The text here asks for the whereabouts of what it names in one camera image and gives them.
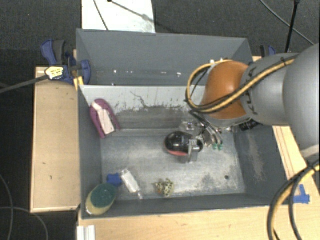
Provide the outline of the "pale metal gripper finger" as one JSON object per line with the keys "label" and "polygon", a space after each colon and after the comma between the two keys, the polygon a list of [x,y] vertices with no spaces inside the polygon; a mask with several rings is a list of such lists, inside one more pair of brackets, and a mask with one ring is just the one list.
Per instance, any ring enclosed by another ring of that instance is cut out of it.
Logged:
{"label": "pale metal gripper finger", "polygon": [[181,132],[190,135],[198,135],[200,133],[200,126],[195,120],[183,120],[178,128]]}
{"label": "pale metal gripper finger", "polygon": [[187,163],[193,163],[198,160],[198,155],[201,151],[201,141],[191,139],[188,143]]}

